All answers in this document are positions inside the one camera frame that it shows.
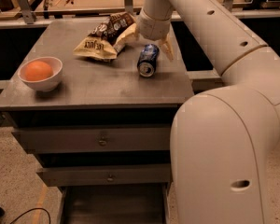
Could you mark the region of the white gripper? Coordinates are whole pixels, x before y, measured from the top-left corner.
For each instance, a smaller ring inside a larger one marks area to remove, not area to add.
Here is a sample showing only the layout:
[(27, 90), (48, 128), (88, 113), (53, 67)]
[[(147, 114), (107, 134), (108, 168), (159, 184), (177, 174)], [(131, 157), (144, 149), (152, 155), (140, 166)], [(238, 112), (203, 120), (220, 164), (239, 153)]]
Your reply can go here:
[(169, 61), (174, 59), (174, 51), (170, 37), (167, 35), (170, 30), (170, 23), (173, 11), (169, 9), (164, 15), (157, 18), (149, 15), (143, 9), (137, 17), (137, 24), (134, 26), (133, 38), (139, 40), (140, 35), (149, 40), (159, 40), (159, 46)]

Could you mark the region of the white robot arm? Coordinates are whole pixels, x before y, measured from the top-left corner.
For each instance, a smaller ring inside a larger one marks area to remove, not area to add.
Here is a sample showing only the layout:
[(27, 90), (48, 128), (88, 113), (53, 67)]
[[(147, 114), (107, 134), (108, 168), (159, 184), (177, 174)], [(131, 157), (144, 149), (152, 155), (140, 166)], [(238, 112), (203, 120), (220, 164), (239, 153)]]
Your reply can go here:
[(140, 34), (165, 38), (174, 12), (224, 83), (189, 98), (174, 118), (179, 224), (271, 224), (266, 160), (280, 143), (280, 58), (216, 0), (145, 0)]

